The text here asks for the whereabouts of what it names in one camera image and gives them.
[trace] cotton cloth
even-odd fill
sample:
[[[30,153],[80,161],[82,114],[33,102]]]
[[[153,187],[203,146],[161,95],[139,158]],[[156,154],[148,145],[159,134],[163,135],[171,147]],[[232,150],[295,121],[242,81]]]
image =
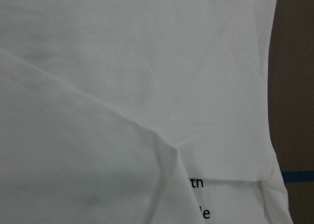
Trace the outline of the cotton cloth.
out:
[[[291,224],[276,0],[0,0],[3,223]]]

